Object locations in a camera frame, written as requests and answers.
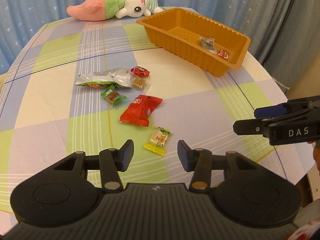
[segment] black cable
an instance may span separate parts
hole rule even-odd
[[[285,22],[286,22],[287,19],[288,19],[288,16],[289,16],[289,14],[290,14],[290,12],[291,12],[291,9],[292,9],[292,6],[293,6],[293,4],[294,4],[294,1],[295,1],[295,0],[291,0],[290,3],[289,3],[289,6],[288,6],[288,9],[287,9],[287,12],[286,12],[285,15],[284,15],[284,19],[283,19],[283,21],[282,21],[282,24],[281,24],[281,26],[280,26],[280,28],[279,28],[279,31],[278,31],[278,33],[277,33],[277,35],[276,35],[276,38],[274,39],[274,41],[273,41],[273,43],[272,43],[272,45],[271,45],[271,47],[270,47],[270,49],[269,49],[266,57],[264,58],[264,60],[263,60],[263,62],[262,62],[262,66],[264,66],[265,62],[266,62],[266,61],[269,59],[269,57],[270,57],[271,51],[273,50],[273,48],[274,48],[274,46],[275,46],[275,44],[276,44],[276,42],[277,42],[277,40],[278,40],[278,38],[279,38],[279,36],[280,36],[280,33],[281,33],[281,31],[282,31],[282,29],[283,29],[283,27],[284,27],[284,24],[285,24]]]

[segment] human hand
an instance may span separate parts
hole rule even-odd
[[[319,171],[320,175],[320,149],[315,145],[313,148],[313,159],[316,161],[317,169]]]

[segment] plaid tablecloth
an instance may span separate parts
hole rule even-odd
[[[262,66],[247,53],[243,67],[216,78],[197,66],[156,48],[136,18],[83,22],[68,18],[43,26],[11,68],[0,95],[0,234],[16,223],[10,194],[21,181],[77,150],[98,154],[133,139],[135,154],[124,182],[185,182],[177,141],[214,154],[238,151],[296,183],[312,167],[312,147],[303,144],[274,148],[262,136],[237,136],[232,125],[253,118],[257,107],[286,101]],[[99,89],[74,85],[79,74],[116,67],[145,67],[151,73],[148,94],[163,98],[149,117],[149,127],[119,122],[139,94],[119,107],[100,98]],[[153,126],[172,130],[164,157],[143,149]],[[100,185],[98,172],[89,181]],[[212,172],[212,184],[223,181]]]

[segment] yellow candy wrapper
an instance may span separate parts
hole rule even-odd
[[[156,154],[164,156],[164,144],[167,142],[167,139],[170,135],[172,135],[172,132],[166,128],[156,126],[150,141],[146,142],[143,147]]]

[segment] plastic container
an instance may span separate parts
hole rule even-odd
[[[239,69],[250,44],[250,38],[212,19],[173,8],[137,20],[145,27],[151,43],[220,77],[228,69]],[[223,59],[203,49],[200,38],[214,38],[216,50],[225,49]]]

